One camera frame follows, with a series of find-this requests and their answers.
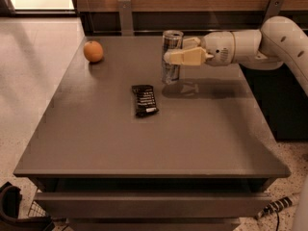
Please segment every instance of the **metal bracket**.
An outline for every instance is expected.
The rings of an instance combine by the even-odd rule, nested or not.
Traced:
[[[134,35],[131,0],[117,0],[121,33],[123,36]]]
[[[280,13],[282,4],[285,0],[269,0],[266,14],[264,15],[263,23],[269,18],[277,16]]]

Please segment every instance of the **white floor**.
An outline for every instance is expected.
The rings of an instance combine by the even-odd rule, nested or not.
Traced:
[[[36,188],[26,178],[15,178],[13,170],[83,37],[78,18],[0,17],[0,186],[10,181],[21,188],[22,217]],[[268,189],[273,199],[299,193],[308,173],[308,142],[262,140],[292,172]],[[279,214],[279,231],[291,231],[294,214],[295,207]],[[276,216],[241,222],[236,231],[274,231]]]

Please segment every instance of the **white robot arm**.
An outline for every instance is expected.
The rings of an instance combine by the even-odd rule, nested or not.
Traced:
[[[275,16],[260,30],[213,32],[201,40],[188,38],[183,49],[168,50],[168,64],[223,66],[272,70],[285,63],[308,95],[308,37],[289,18]]]

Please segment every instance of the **black cable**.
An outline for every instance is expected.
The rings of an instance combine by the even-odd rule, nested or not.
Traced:
[[[278,231],[279,228],[279,223],[280,223],[280,218],[279,218],[279,214],[277,211],[275,211],[276,215],[277,215],[277,226],[276,226],[276,231]]]

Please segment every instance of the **tiled floor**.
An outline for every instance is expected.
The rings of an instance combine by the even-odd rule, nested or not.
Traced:
[[[36,188],[26,178],[15,178],[13,169],[83,37],[78,18],[0,18],[0,186],[10,181],[21,188],[22,217]],[[292,172],[270,186],[273,199],[299,193],[308,173],[308,142],[277,143],[269,135],[257,136]],[[294,214],[295,207],[280,213],[280,231],[291,231]],[[237,231],[271,231],[277,220],[241,222]]]

